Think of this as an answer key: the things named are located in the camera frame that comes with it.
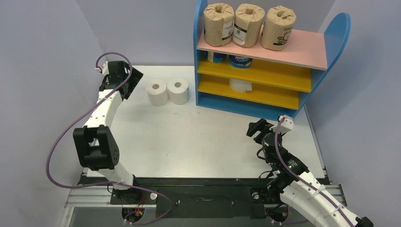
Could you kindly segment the white paper roll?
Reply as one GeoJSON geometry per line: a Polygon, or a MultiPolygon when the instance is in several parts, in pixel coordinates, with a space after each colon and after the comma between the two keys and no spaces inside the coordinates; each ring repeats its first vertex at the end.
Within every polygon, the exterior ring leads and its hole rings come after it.
{"type": "Polygon", "coordinates": [[[245,93],[253,90],[252,82],[245,80],[230,79],[229,86],[233,91],[238,93],[245,93]]]}
{"type": "Polygon", "coordinates": [[[146,92],[153,106],[162,106],[168,102],[167,85],[162,79],[150,80],[146,85],[146,92]]]}
{"type": "Polygon", "coordinates": [[[183,105],[189,100],[189,85],[184,78],[173,78],[167,84],[170,100],[176,105],[183,105]]]}

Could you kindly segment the blue plastic tissue roll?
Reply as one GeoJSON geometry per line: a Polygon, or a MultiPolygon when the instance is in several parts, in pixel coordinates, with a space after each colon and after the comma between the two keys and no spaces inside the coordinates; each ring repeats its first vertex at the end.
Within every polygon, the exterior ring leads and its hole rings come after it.
{"type": "Polygon", "coordinates": [[[227,55],[224,53],[210,52],[210,51],[204,51],[203,53],[205,59],[212,63],[221,63],[225,61],[227,58],[227,55]]]}

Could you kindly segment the brown roll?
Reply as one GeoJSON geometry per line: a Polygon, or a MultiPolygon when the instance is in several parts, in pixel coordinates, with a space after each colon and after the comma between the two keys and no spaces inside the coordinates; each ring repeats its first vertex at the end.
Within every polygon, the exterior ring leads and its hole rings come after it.
{"type": "Polygon", "coordinates": [[[294,10],[284,6],[270,8],[262,30],[261,46],[268,50],[282,51],[286,47],[295,22],[294,10]]]}
{"type": "Polygon", "coordinates": [[[234,10],[226,3],[208,5],[204,11],[204,38],[211,46],[227,45],[232,40],[234,10]]]}

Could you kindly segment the brown roll cloud logo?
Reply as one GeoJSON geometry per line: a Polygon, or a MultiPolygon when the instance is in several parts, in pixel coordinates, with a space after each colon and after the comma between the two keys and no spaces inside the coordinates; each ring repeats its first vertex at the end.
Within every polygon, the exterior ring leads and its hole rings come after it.
{"type": "Polygon", "coordinates": [[[264,16],[264,9],[257,5],[239,5],[235,11],[232,41],[244,48],[254,46],[259,38],[264,16]]]}

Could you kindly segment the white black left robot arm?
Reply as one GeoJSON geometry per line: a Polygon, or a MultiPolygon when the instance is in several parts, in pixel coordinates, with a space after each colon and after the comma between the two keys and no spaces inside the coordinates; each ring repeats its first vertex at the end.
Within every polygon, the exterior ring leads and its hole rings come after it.
{"type": "Polygon", "coordinates": [[[124,61],[106,61],[100,68],[103,75],[96,108],[81,128],[75,128],[73,139],[82,167],[97,172],[113,183],[128,203],[140,200],[141,190],[135,187],[134,176],[120,163],[120,152],[111,125],[117,108],[129,98],[143,73],[131,69],[124,61]]]}

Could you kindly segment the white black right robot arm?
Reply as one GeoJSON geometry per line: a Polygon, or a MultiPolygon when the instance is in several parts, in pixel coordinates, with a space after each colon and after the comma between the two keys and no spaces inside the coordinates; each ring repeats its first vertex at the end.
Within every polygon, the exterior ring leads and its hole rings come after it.
{"type": "Polygon", "coordinates": [[[280,115],[276,125],[265,119],[248,125],[246,135],[261,145],[261,159],[276,176],[267,184],[267,197],[292,207],[316,227],[372,227],[368,217],[351,212],[299,158],[283,147],[283,136],[293,127],[293,119],[286,115],[280,115]]]}

